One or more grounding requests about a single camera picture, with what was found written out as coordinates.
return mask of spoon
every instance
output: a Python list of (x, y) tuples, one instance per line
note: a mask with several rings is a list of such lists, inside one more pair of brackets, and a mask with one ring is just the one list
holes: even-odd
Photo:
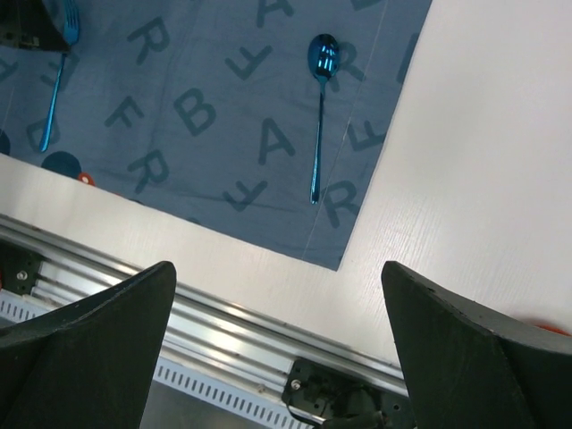
[(322, 119), (324, 118), (325, 84), (328, 83), (340, 67), (340, 47), (333, 36), (320, 34), (310, 43), (307, 50), (307, 66), (320, 83), (320, 115), (318, 131), (315, 137), (314, 170), (310, 187), (310, 202), (316, 204), (320, 199), (320, 151), (322, 146)]

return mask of white tabletop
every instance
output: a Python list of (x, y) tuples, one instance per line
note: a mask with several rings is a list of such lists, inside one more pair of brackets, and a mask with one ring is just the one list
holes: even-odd
[(396, 363), (380, 273), (572, 328), (572, 3), (433, 0), (338, 272), (0, 156), (0, 213)]

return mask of blue fork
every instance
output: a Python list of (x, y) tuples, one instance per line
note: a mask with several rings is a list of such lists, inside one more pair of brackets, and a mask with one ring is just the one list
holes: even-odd
[[(80, 13), (78, 6), (73, 0), (63, 0), (63, 9), (65, 10), (65, 24), (63, 25), (63, 39), (65, 42), (73, 46), (80, 40)], [(65, 57), (67, 54), (62, 54), (60, 68), (57, 71), (55, 78), (54, 93), (52, 94), (52, 101), (50, 102), (50, 110), (47, 113), (46, 126), (42, 139), (39, 142), (39, 151), (46, 152), (47, 146), (50, 143), (50, 134), (52, 134), (52, 122), (54, 121), (55, 100), (57, 99), (57, 91), (60, 88), (60, 80), (62, 78), (63, 65), (65, 64)]]

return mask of placemat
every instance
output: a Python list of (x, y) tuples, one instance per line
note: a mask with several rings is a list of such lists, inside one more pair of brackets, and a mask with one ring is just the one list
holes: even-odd
[[(80, 42), (45, 153), (59, 55), (0, 47), (0, 152), (335, 270), (430, 3), (77, 0)], [(46, 7), (60, 25), (62, 4)], [(311, 205), (319, 85), (307, 48), (320, 33), (340, 42), (341, 67)]]

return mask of silver metal frame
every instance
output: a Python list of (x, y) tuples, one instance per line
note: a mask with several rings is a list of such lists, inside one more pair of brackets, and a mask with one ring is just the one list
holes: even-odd
[[(0, 315), (28, 320), (97, 293), (137, 267), (0, 217), (0, 238), (45, 258), (31, 297), (0, 292)], [(296, 358), (361, 377), (407, 395), (398, 368), (178, 285), (155, 379), (261, 425), (302, 428), (280, 397)]]

